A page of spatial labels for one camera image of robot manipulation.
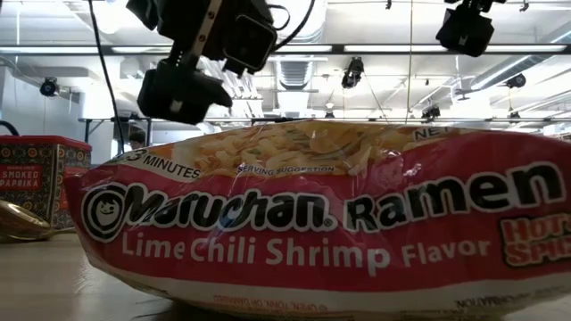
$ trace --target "maruchan logo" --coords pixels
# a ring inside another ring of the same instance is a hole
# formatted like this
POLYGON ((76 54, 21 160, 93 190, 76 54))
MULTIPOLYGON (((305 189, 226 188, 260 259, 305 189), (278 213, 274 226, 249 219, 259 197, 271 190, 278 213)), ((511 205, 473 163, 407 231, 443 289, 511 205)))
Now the maruchan logo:
POLYGON ((83 225, 102 243, 112 242, 125 224, 159 228, 328 232, 337 228, 328 199, 312 193, 278 193, 267 196, 257 189, 232 198, 192 192, 169 198, 145 185, 112 183, 89 191, 82 202, 83 225))
POLYGON ((93 239, 108 243, 117 236, 125 222, 124 202, 125 189, 117 185, 100 186, 86 195, 81 218, 93 239))

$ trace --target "desk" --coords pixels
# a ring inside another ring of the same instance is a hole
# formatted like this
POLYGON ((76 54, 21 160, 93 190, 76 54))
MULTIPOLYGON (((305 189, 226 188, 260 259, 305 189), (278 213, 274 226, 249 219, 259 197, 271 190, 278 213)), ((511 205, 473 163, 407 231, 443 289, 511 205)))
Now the desk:
MULTIPOLYGON (((568 321, 571 297, 532 307, 508 321, 568 321)), ((0 243, 3 321, 232 321, 131 289, 92 268, 76 235, 49 242, 0 243)))

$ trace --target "ramen bag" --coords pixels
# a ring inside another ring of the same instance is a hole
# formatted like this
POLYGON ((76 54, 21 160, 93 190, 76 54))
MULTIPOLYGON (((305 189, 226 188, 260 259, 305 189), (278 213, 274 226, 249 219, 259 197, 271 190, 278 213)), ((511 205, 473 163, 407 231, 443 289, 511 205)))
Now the ramen bag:
POLYGON ((300 121, 66 180, 94 267, 276 320, 484 320, 571 292, 571 144, 300 121))

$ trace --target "black cable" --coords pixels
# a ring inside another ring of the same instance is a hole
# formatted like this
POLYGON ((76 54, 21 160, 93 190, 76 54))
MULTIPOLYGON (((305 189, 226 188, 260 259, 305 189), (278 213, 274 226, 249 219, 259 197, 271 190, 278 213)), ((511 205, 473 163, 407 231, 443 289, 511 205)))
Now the black cable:
POLYGON ((89 2, 89 14, 91 15, 91 23, 93 24, 93 32, 95 34, 95 44, 97 45, 97 52, 99 53, 99 59, 101 60, 101 67, 103 68, 103 75, 105 76, 105 82, 107 83, 107 89, 109 89, 109 95, 111 96, 111 102, 113 106, 113 114, 115 115, 115 125, 119 131, 119 144, 120 152, 125 152, 125 137, 123 137, 123 129, 121 128, 119 119, 119 109, 117 108, 117 101, 115 100, 115 93, 113 93, 113 86, 111 85, 111 79, 109 78, 109 71, 107 71, 107 64, 105 63, 105 57, 103 57, 103 49, 101 48, 101 38, 99 37, 99 27, 97 26, 97 18, 95 17, 95 11, 93 10, 93 0, 87 0, 89 2))
POLYGON ((279 28, 276 28, 276 31, 282 31, 283 29, 287 28, 287 26, 289 26, 289 21, 292 19, 292 15, 289 13, 289 10, 287 10, 287 8, 279 4, 270 4, 268 5, 268 8, 283 10, 285 11, 285 13, 287 13, 287 20, 285 21, 284 25, 279 28))
POLYGON ((14 125, 12 125, 11 123, 5 121, 5 120, 0 120, 0 126, 6 127, 6 129, 8 129, 10 134, 12 134, 13 136, 19 136, 20 135, 20 133, 18 133, 18 130, 16 129, 16 127, 14 125))
POLYGON ((297 37, 297 35, 302 31, 303 27, 305 27, 305 24, 307 23, 307 21, 310 19, 310 16, 311 16, 311 13, 313 12, 314 6, 315 6, 315 0, 311 0, 310 7, 307 10, 307 13, 305 13, 305 17, 303 17, 303 20, 300 23, 300 25, 297 26, 297 28, 294 30, 294 32, 292 32, 291 35, 289 35, 282 42, 280 42, 279 44, 274 46, 274 49, 273 49, 274 52, 277 51, 278 49, 280 49, 281 47, 283 47, 284 45, 287 45, 290 41, 294 40, 294 38, 297 37))

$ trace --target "ceiling camera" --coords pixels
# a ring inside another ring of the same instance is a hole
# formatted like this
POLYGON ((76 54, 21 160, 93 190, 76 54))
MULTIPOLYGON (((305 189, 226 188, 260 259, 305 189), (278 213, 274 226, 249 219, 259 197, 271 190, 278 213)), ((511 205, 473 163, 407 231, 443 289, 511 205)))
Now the ceiling camera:
POLYGON ((341 80, 341 86, 345 89, 350 89, 360 82, 361 73, 365 72, 365 65, 360 57, 352 57, 349 66, 345 70, 343 79, 341 80))
POLYGON ((428 121, 440 117, 440 107, 438 105, 426 107, 422 111, 422 118, 427 119, 428 121))
POLYGON ((46 97, 56 97, 60 95, 60 87, 57 85, 57 78, 46 78, 42 86, 40 86, 39 92, 46 97))
POLYGON ((527 80, 525 79, 525 76, 523 74, 519 74, 513 78, 510 78, 508 81, 506 81, 506 86, 509 89, 521 88, 521 87, 525 86, 526 82, 527 82, 527 80))

